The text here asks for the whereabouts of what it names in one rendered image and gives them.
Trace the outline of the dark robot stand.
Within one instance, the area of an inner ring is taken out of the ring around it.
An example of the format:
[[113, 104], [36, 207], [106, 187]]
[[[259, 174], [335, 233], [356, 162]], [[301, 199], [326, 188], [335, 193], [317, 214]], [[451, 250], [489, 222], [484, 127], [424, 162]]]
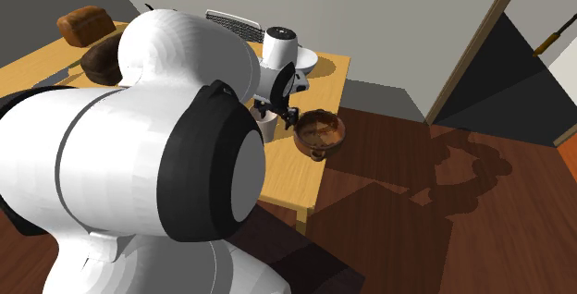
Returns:
[[361, 293], [363, 275], [259, 205], [227, 241], [271, 266], [292, 294]]

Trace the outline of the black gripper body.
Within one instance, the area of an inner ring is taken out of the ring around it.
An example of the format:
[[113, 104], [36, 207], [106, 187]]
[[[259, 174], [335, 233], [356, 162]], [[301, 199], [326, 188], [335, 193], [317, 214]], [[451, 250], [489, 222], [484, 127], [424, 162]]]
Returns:
[[284, 98], [273, 104], [264, 101], [254, 100], [253, 107], [257, 109], [259, 106], [266, 106], [267, 111], [277, 114], [282, 118], [282, 114], [285, 113], [286, 110], [289, 108], [289, 99]]

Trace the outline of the wooden door frame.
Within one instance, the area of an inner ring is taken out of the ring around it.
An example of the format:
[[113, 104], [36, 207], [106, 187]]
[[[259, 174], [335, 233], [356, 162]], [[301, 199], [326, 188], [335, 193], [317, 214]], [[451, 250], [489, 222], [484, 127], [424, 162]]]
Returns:
[[426, 123], [557, 147], [577, 132], [577, 104], [494, 0]]

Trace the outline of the white cup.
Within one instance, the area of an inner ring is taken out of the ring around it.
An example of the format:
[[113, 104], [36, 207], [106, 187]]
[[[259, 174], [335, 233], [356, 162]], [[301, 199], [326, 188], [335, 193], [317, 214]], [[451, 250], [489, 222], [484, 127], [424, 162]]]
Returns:
[[271, 142], [275, 136], [278, 115], [267, 111], [265, 119], [261, 119], [258, 117], [257, 109], [253, 106], [250, 108], [250, 113], [262, 133], [264, 143]]

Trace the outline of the black and yellow rod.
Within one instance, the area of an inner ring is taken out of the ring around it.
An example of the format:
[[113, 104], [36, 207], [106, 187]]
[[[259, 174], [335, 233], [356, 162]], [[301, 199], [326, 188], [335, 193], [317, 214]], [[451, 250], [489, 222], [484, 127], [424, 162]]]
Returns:
[[554, 43], [560, 35], [577, 20], [577, 13], [574, 14], [567, 22], [565, 22], [557, 31], [551, 33], [538, 47], [534, 49], [533, 57], [540, 56], [546, 51], [552, 43]]

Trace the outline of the light brown bread loaf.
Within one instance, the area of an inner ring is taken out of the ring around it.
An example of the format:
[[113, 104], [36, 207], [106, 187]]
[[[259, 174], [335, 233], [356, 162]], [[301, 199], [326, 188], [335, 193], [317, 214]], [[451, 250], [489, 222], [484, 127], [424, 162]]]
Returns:
[[84, 6], [76, 9], [56, 21], [62, 37], [74, 47], [87, 47], [114, 32], [116, 26], [99, 6]]

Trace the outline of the white bowl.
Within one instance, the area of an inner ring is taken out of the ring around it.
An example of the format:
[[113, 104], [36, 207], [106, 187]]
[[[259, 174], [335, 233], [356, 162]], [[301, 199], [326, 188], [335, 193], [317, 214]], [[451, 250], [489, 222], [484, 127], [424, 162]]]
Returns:
[[304, 48], [298, 47], [298, 55], [295, 68], [305, 75], [308, 75], [315, 67], [318, 62], [318, 55], [316, 52]]

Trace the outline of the grey kitchen knife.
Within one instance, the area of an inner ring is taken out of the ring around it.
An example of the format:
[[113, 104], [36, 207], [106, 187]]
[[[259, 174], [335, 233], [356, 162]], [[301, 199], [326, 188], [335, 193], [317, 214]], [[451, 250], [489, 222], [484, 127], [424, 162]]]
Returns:
[[40, 87], [47, 87], [47, 86], [55, 86], [55, 85], [67, 85], [71, 81], [73, 81], [78, 74], [70, 75], [69, 71], [80, 65], [80, 60], [73, 62], [72, 64], [68, 65], [67, 67], [62, 68], [61, 70], [57, 71], [53, 75], [40, 80], [36, 84], [32, 86], [33, 89], [40, 88]]

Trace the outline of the grey keyboard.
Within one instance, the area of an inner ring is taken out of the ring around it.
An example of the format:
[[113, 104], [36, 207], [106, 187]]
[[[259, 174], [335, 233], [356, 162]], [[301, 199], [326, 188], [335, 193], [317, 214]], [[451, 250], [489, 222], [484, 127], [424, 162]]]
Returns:
[[264, 42], [265, 31], [258, 22], [212, 9], [205, 11], [205, 18], [234, 32], [244, 41]]

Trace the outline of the dark brown bread loaf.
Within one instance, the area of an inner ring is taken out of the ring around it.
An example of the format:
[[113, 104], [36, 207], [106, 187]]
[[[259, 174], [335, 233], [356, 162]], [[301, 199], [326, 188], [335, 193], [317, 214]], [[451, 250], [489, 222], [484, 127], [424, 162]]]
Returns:
[[122, 80], [117, 57], [121, 36], [119, 33], [107, 38], [82, 56], [80, 66], [90, 81], [115, 86]]

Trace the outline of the wooden table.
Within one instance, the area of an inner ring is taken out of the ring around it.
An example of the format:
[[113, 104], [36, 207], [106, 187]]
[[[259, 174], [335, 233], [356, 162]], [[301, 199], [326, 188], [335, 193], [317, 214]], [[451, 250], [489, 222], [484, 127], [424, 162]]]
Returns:
[[[0, 96], [28, 89], [61, 69], [68, 76], [61, 83], [74, 87], [93, 87], [81, 67], [72, 64], [87, 52], [60, 38], [22, 58], [0, 67]], [[336, 113], [346, 81], [350, 58], [318, 53], [318, 62], [308, 75], [310, 89], [292, 94], [289, 104], [303, 111], [322, 108]], [[313, 213], [325, 162], [315, 162], [302, 154], [293, 140], [293, 131], [278, 124], [274, 139], [264, 146], [266, 173], [259, 197], [296, 212], [296, 229], [306, 231], [307, 218]]]

